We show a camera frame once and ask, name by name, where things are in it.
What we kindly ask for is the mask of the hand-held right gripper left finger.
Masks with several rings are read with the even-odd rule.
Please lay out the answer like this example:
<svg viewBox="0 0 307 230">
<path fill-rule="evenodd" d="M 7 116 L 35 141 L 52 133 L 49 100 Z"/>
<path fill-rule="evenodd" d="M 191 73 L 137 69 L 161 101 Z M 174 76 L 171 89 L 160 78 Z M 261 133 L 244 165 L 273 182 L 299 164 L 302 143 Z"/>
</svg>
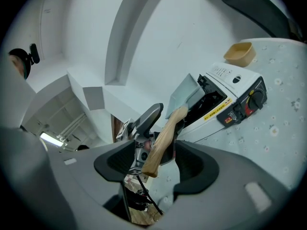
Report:
<svg viewBox="0 0 307 230">
<path fill-rule="evenodd" d="M 135 230 L 124 192 L 132 141 L 59 152 L 30 133 L 0 128 L 0 170 L 48 230 Z"/>
</svg>

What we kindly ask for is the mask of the white countertop appliance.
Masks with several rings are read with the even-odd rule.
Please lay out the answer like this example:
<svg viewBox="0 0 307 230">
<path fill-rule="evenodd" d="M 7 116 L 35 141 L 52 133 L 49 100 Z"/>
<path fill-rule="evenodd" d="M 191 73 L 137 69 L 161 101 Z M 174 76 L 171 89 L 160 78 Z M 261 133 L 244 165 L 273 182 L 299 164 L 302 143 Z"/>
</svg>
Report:
<svg viewBox="0 0 307 230">
<path fill-rule="evenodd" d="M 180 140 L 197 142 L 238 125 L 267 101 L 263 77 L 246 68 L 215 63 L 197 82 L 205 95 L 185 117 Z"/>
</svg>

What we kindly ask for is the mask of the tan plastic container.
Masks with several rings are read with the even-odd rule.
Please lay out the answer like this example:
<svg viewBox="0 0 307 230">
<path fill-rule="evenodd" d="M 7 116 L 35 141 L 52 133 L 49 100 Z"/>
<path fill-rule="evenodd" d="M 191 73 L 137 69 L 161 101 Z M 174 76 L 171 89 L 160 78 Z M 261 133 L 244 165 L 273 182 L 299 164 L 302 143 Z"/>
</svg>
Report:
<svg viewBox="0 0 307 230">
<path fill-rule="evenodd" d="M 224 59 L 231 65 L 238 67 L 248 66 L 256 56 L 251 42 L 233 44 L 224 54 Z"/>
</svg>

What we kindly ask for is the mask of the ceiling light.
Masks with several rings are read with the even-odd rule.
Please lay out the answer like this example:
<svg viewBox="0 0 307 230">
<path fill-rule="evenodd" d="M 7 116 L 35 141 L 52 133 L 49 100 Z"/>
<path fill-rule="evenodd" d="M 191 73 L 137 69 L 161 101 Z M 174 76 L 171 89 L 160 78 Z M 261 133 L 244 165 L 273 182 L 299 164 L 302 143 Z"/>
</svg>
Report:
<svg viewBox="0 0 307 230">
<path fill-rule="evenodd" d="M 43 139 L 46 142 L 49 142 L 57 147 L 61 147 L 63 145 L 63 142 L 51 137 L 50 135 L 46 134 L 45 132 L 42 132 L 40 134 L 40 138 Z"/>
</svg>

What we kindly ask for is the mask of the white table with floral cloth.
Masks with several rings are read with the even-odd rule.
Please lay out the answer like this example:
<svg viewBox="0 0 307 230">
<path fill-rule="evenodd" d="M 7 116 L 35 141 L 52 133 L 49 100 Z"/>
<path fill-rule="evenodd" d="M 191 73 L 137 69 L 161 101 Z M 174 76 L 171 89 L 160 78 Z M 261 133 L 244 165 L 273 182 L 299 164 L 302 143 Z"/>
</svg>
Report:
<svg viewBox="0 0 307 230">
<path fill-rule="evenodd" d="M 280 38 L 251 42 L 256 56 L 248 69 L 263 76 L 263 108 L 238 125 L 179 138 L 247 157 L 294 192 L 307 170 L 307 44 Z"/>
</svg>

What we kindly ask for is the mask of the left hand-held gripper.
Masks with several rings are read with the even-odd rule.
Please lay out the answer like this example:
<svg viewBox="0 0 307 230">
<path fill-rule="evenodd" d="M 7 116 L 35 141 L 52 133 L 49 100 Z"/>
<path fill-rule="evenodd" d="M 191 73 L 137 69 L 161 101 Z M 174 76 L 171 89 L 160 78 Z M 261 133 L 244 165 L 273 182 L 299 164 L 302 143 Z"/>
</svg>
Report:
<svg viewBox="0 0 307 230">
<path fill-rule="evenodd" d="M 135 122 L 133 122 L 133 119 L 126 121 L 119 130 L 117 141 L 135 141 L 134 161 L 127 174 L 133 176 L 142 174 L 142 167 L 149 156 L 151 145 L 155 141 L 154 133 L 150 129 L 160 118 L 163 108 L 164 105 L 162 103 L 156 103 L 145 111 Z M 174 139 L 164 151 L 160 165 L 171 162 L 175 156 L 176 140 Z"/>
</svg>

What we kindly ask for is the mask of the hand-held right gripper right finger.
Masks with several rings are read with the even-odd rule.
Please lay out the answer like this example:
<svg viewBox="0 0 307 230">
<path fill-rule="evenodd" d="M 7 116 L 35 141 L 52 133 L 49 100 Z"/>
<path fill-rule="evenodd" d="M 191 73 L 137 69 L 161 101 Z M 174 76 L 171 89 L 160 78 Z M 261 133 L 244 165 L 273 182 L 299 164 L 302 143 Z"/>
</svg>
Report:
<svg viewBox="0 0 307 230">
<path fill-rule="evenodd" d="M 165 230 L 261 230 L 286 204 L 290 191 L 250 159 L 177 141 L 180 183 Z"/>
</svg>

